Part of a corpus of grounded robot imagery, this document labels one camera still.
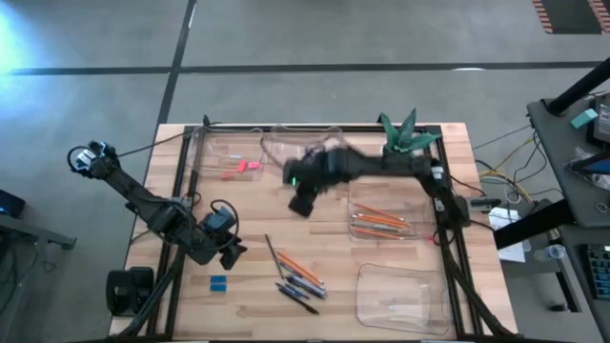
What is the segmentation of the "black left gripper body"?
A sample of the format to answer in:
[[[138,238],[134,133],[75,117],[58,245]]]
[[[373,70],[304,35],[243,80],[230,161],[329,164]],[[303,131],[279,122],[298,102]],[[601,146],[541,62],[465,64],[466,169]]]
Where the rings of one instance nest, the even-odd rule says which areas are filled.
[[[238,244],[238,238],[231,235],[229,238],[224,238],[212,242],[210,239],[205,240],[207,246],[203,244],[193,248],[189,251],[189,257],[199,265],[208,264],[217,253],[221,255],[224,253],[224,249],[232,244]]]

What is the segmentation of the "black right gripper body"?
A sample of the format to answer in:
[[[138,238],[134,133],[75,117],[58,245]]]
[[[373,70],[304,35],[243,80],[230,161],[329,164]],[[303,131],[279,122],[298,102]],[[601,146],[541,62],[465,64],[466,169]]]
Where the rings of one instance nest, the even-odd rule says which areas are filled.
[[[288,207],[308,218],[321,192],[349,181],[346,148],[307,152],[301,159],[289,158],[283,165],[283,184],[292,186],[295,195]]]

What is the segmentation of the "dark blue pencil silver print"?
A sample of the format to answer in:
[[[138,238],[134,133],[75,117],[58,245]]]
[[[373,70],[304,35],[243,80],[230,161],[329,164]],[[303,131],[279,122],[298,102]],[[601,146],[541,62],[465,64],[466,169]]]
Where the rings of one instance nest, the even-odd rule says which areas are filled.
[[[276,255],[276,253],[275,253],[275,249],[274,249],[274,247],[273,247],[273,245],[272,245],[271,238],[270,238],[270,236],[269,236],[268,234],[266,234],[266,233],[264,234],[264,237],[265,237],[266,243],[267,243],[267,245],[268,245],[268,248],[269,248],[269,250],[270,250],[270,252],[271,252],[271,255],[272,255],[273,261],[274,261],[274,263],[275,263],[275,266],[276,266],[276,268],[277,268],[277,271],[278,271],[278,274],[279,274],[279,276],[280,276],[280,279],[284,280],[284,279],[285,279],[285,276],[284,276],[284,273],[283,273],[283,271],[282,271],[282,267],[280,266],[280,263],[279,263],[279,260],[278,260],[278,258],[277,258],[277,255]]]

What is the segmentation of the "orange pencil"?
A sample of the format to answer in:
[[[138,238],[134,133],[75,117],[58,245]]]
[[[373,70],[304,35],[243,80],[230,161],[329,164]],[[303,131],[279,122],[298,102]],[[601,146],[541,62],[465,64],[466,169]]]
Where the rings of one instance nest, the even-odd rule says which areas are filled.
[[[358,220],[367,221],[367,222],[371,222],[371,223],[383,224],[383,225],[387,225],[387,226],[395,227],[395,228],[408,228],[410,226],[408,223],[405,223],[402,221],[393,221],[393,220],[384,219],[381,217],[375,217],[375,216],[365,215],[365,214],[360,214],[360,213],[352,214],[351,216],[353,219],[358,219]]]
[[[394,239],[394,240],[403,240],[404,239],[404,237],[399,236],[399,235],[385,233],[385,232],[378,232],[378,231],[369,230],[369,229],[363,229],[363,228],[353,228],[352,231],[353,232],[364,233],[364,234],[370,234],[370,235],[376,236],[376,237]]]
[[[399,217],[399,216],[394,215],[394,214],[391,214],[389,212],[384,212],[382,210],[379,210],[379,209],[376,209],[376,208],[373,208],[373,207],[370,207],[370,206],[367,206],[367,205],[364,205],[364,204],[361,204],[361,203],[353,202],[352,204],[354,206],[356,206],[357,208],[360,208],[360,209],[363,209],[363,210],[367,210],[369,212],[374,212],[374,213],[380,214],[380,215],[388,217],[388,218],[392,218],[395,221],[406,222],[406,220],[404,218]]]
[[[304,277],[305,279],[307,279],[308,281],[312,282],[313,284],[315,284],[319,287],[324,287],[324,283],[320,279],[318,279],[315,275],[313,275],[308,270],[304,269],[299,264],[295,263],[294,260],[288,258],[286,255],[281,254],[279,256],[279,261],[282,265],[284,265],[291,272]]]
[[[307,270],[306,268],[304,268],[303,266],[301,266],[300,264],[295,262],[287,254],[285,254],[284,252],[281,252],[281,251],[276,251],[276,253],[279,256],[279,259],[284,264],[290,266],[293,270],[295,270],[299,274],[303,275],[306,279],[308,279],[309,281],[313,282],[317,286],[323,286],[324,285],[324,282],[321,279],[319,279],[315,274],[313,274],[312,272],[310,272],[309,270]]]

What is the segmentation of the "clear plastic bin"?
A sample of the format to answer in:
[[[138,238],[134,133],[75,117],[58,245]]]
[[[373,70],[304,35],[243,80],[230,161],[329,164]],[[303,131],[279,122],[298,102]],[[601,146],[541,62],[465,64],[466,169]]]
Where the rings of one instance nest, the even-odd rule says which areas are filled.
[[[366,327],[444,335],[451,315],[439,272],[363,264],[356,280],[356,318]]]
[[[260,128],[197,129],[188,147],[186,166],[204,180],[257,181],[264,169],[264,155],[259,145],[263,134]],[[260,167],[239,173],[236,169],[240,160],[260,162]]]
[[[259,142],[267,162],[280,169],[289,159],[300,159],[308,152],[346,144],[343,131],[337,126],[306,128],[275,125],[262,135]]]
[[[396,241],[424,238],[430,229],[430,220],[432,219],[430,201],[423,191],[413,190],[409,185],[390,186],[387,183],[354,183],[350,186],[348,194],[348,229],[349,234],[354,240],[388,241],[394,239],[353,232],[352,229],[355,227],[352,227],[350,223],[377,223],[353,219],[351,216],[352,214],[360,213],[393,220],[392,218],[357,208],[352,204],[353,202],[361,203],[404,218],[406,220],[405,223],[410,225],[408,228],[401,228],[400,232],[385,232],[404,237],[403,240]]]

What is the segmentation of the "blue pen with lettering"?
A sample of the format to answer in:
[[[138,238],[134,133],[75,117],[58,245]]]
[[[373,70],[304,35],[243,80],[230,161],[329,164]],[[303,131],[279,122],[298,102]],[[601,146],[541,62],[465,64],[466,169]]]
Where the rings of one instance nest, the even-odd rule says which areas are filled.
[[[280,283],[275,283],[275,284],[277,285],[277,287],[279,289],[283,289],[283,290],[287,291],[288,293],[294,295],[297,298],[309,299],[308,295],[306,295],[305,293],[300,292],[299,290],[297,290],[296,288],[294,288],[291,285],[280,284]]]

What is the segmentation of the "green plant in white pot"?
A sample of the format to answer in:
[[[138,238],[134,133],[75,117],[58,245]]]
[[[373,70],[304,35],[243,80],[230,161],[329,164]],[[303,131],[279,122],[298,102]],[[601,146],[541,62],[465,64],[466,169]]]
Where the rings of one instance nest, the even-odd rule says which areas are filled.
[[[439,133],[429,132],[414,135],[417,123],[416,108],[411,110],[398,128],[383,112],[378,116],[377,123],[381,125],[386,135],[386,143],[382,147],[383,158],[396,154],[409,155],[414,151],[426,149],[441,137]]]

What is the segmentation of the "grey metal stand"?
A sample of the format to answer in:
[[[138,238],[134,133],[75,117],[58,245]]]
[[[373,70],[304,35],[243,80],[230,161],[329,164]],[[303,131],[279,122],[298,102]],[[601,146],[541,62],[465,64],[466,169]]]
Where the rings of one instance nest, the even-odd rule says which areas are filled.
[[[24,220],[16,219],[5,214],[0,214],[0,232],[8,232],[24,235],[29,238],[42,239],[47,243],[54,243],[63,250],[74,248],[77,238],[33,226]]]

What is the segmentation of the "dark device blue glow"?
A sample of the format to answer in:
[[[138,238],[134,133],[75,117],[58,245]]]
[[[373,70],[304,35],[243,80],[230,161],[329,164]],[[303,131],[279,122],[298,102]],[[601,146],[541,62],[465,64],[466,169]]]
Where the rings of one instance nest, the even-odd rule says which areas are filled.
[[[20,219],[26,207],[26,202],[9,192],[0,190],[0,214]]]

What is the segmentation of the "white paper sheet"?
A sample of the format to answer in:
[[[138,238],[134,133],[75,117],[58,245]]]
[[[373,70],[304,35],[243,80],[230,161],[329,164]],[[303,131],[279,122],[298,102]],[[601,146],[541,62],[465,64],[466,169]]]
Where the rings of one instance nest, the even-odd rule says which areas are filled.
[[[520,220],[520,216],[516,210],[495,207],[488,213],[488,219],[492,229],[498,231],[499,229]],[[526,240],[526,248],[524,248],[522,242],[519,242],[507,248],[498,249],[498,257],[502,261],[524,263],[525,253],[530,250],[531,245],[529,241]]]

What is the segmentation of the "black table leg bar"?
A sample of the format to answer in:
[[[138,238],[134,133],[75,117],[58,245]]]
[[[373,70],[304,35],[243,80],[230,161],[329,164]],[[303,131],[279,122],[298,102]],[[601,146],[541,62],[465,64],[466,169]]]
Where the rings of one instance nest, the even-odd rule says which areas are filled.
[[[543,199],[523,218],[494,232],[496,247],[501,250],[574,222],[575,217],[566,199],[555,203]]]

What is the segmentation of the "grey side table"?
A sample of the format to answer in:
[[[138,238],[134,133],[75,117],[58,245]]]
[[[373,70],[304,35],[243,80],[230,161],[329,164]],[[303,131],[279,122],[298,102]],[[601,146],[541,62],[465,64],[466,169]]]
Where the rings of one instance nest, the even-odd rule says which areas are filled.
[[[547,111],[541,101],[527,105],[534,129],[575,218],[573,224],[559,227],[562,242],[575,270],[587,304],[595,318],[604,343],[610,343],[610,300],[593,295],[585,269],[584,248],[587,245],[610,245],[610,191],[600,189],[565,168],[576,158],[576,149],[595,154],[601,148],[586,141],[586,130],[575,129],[571,120],[588,110],[590,102],[580,100],[557,117]]]

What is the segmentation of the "clear water bottle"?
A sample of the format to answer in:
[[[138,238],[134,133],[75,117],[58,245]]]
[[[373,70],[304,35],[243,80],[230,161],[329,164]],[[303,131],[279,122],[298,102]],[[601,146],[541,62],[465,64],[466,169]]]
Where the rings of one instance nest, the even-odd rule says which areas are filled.
[[[565,255],[565,247],[561,244],[553,244],[534,252],[534,258],[538,262],[561,260]]]

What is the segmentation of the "teal box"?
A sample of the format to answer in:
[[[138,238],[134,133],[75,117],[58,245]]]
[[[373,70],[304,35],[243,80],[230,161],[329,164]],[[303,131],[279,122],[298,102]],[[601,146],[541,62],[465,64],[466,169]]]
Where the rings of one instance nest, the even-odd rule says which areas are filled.
[[[580,114],[576,115],[571,120],[571,125],[574,129],[580,129],[590,122],[594,121],[598,117],[598,113],[593,109],[587,109]]]

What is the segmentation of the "black slanted pole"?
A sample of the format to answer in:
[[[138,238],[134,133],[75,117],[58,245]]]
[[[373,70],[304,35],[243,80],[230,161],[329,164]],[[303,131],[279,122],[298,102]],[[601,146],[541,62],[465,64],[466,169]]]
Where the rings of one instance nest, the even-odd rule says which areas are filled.
[[[550,114],[563,117],[569,107],[608,79],[610,79],[610,57],[585,74],[557,98],[550,102],[544,101],[544,106]]]

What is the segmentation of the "black tablet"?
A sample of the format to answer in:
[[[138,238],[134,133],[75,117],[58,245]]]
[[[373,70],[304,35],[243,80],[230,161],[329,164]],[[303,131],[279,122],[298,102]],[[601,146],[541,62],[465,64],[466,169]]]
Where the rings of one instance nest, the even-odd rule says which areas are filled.
[[[567,168],[573,172],[610,175],[610,151],[572,161],[567,165]]]

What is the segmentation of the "clear plastic bag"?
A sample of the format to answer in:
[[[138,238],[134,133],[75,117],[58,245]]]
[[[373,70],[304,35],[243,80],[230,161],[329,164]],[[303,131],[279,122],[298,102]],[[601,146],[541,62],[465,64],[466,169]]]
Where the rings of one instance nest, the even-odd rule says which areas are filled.
[[[585,159],[587,157],[590,157],[592,155],[598,154],[598,153],[590,153],[588,151],[585,151],[584,149],[582,149],[581,147],[575,147],[575,155],[574,158],[570,161],[568,161],[567,163],[565,163],[563,165],[563,167],[568,170],[569,172],[573,173],[574,175],[580,177],[581,179],[583,179],[584,181],[587,181],[588,183],[592,184],[593,186],[606,190],[606,191],[610,191],[610,175],[602,175],[602,174],[587,174],[587,173],[581,173],[581,172],[575,172],[575,171],[570,171],[567,168],[567,165],[572,162],[572,161],[576,161],[576,160],[581,160],[581,159]]]

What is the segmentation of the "black desktop device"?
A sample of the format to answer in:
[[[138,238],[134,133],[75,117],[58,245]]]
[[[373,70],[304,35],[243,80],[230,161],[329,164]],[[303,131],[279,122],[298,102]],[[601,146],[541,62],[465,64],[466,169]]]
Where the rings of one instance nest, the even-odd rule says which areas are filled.
[[[591,137],[599,144],[610,144],[610,95],[599,97],[594,110],[598,117],[590,130]]]

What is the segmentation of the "black keyboard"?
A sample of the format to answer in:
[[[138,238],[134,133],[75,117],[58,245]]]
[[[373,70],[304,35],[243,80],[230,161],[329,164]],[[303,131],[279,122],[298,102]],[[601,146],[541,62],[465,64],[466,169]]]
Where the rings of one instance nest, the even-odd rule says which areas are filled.
[[[610,301],[610,245],[582,244],[579,252],[593,297]]]

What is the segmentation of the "black floor mat orange striped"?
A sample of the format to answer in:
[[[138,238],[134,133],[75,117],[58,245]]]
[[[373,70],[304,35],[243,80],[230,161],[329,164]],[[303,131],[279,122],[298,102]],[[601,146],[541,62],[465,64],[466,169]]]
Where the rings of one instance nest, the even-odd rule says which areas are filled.
[[[610,34],[610,0],[531,0],[548,34]]]

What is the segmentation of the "black aluminium rig frame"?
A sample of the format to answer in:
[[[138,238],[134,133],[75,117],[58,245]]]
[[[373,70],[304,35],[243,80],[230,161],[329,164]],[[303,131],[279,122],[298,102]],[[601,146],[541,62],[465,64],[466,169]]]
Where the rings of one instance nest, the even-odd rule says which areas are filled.
[[[291,125],[321,128],[337,126],[347,142],[366,155],[381,155],[386,135],[379,124]],[[264,133],[273,124],[236,124],[201,127],[163,125],[154,138],[146,189],[178,200],[189,196],[196,219],[211,211],[215,199],[231,203],[239,218],[238,237],[248,250],[233,268],[225,271],[216,255],[199,265],[177,246],[148,232],[141,219],[135,222],[137,240],[129,248],[128,267],[151,267],[155,291],[141,314],[116,317],[110,337],[116,341],[463,341],[505,343],[518,335],[501,271],[494,234],[482,215],[469,211],[471,224],[447,229],[441,223],[444,209],[429,197],[415,178],[361,176],[320,193],[308,218],[291,211],[295,195],[282,182],[282,168],[267,162],[257,181],[204,180],[186,166],[188,147],[201,128],[252,130]],[[473,197],[478,173],[466,128],[461,123],[428,124],[423,132],[441,137],[419,155],[441,161],[456,195]],[[354,240],[349,234],[348,194],[354,183],[409,185],[430,201],[430,229],[424,238],[407,241]],[[264,234],[281,251],[324,282],[319,287],[280,263],[280,279]],[[356,318],[356,280],[363,264],[416,271],[439,272],[446,281],[451,326],[444,335],[407,333],[366,327]],[[227,276],[227,291],[210,291],[212,275]],[[308,313],[278,290],[275,283],[291,285],[319,315]]]

